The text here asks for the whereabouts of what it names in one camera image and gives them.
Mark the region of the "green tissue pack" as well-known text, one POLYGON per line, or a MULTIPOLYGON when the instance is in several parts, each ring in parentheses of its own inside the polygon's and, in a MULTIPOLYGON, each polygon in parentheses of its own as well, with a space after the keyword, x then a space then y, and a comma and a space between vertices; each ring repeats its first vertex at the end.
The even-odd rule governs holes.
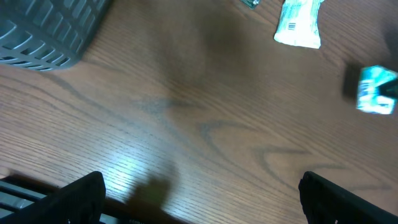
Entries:
POLYGON ((378 86, 397 78, 397 72, 375 65, 361 70, 356 108, 371 114, 392 114, 397 100, 381 96, 378 86))

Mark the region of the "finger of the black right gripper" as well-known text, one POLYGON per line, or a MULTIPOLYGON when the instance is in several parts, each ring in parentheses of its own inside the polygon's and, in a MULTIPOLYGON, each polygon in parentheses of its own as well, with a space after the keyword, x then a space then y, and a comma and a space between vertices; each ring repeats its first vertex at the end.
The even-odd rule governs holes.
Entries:
POLYGON ((379 94, 381 96, 385 96, 388 98, 391 98, 393 100, 398 99, 398 79, 393 79, 391 81, 388 81, 386 83, 383 83, 382 85, 378 86, 379 89, 379 94))

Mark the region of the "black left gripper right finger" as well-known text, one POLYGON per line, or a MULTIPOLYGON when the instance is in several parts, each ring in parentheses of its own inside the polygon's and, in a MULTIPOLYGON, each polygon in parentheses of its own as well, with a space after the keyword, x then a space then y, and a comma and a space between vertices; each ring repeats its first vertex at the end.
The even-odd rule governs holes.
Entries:
POLYGON ((299 185, 300 203, 309 224, 390 224, 393 215, 322 176, 306 171, 299 185))

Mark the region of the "light green wipes pack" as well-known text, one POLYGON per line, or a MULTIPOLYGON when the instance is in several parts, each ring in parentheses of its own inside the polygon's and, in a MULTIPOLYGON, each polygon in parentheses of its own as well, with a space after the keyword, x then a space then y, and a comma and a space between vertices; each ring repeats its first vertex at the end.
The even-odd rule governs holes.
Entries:
POLYGON ((323 0, 285 0, 274 40, 286 45, 319 49, 318 11, 323 0))

